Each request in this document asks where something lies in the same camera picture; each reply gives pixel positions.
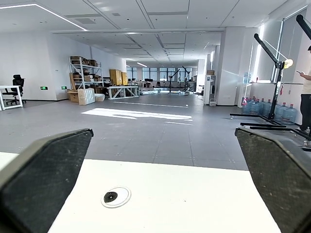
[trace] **black foam pad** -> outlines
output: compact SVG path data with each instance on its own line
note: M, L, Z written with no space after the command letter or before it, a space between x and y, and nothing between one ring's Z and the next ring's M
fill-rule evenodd
M46 233L76 183L92 136L79 130L38 140L5 167L1 219L18 232Z
M311 226L311 157L293 141L237 129L254 184L282 233L307 233Z

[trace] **white table surface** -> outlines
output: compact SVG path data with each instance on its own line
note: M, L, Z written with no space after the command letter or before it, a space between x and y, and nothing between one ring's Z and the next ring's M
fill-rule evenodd
M107 89L121 89L121 88L138 88L138 86L134 85L134 86L110 86L110 87L107 87Z
M16 88L16 87L18 87L19 85L9 85L9 86L7 86L7 85L0 85L0 89L4 89L4 88Z
M9 155L0 153L0 162ZM108 209L101 197L126 186ZM84 160L49 233L280 233L248 171Z

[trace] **white storage box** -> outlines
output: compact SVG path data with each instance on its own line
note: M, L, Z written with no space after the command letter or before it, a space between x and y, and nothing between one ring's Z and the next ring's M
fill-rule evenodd
M95 102L95 93L93 88L78 90L79 105L87 105Z
M217 103L216 99L210 99L209 101L210 107L216 107L216 103Z
M96 102L103 102L105 99L105 95L104 94L95 94L95 101Z

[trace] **stand base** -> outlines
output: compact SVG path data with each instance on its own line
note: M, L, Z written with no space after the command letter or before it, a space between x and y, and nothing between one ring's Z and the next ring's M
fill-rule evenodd
M304 141L304 145L308 146L309 141L311 141L311 133L308 135L300 130L295 130L291 128L287 128L286 125L282 125L281 123L278 123L272 119L267 118L266 116L262 115L252 115L252 114L235 114L230 113L230 119L233 119L234 116L237 117L259 117L270 124L260 124L260 123L241 123L241 126L250 126L251 130L273 130L273 131L288 131L293 132L295 135L299 135L306 139Z

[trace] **shirt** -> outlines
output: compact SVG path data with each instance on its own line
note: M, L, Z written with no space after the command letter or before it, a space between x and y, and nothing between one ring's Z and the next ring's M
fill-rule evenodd
M303 83L303 88L302 88L302 94L308 94L308 95L311 95L311 81L310 80L304 80L304 83Z

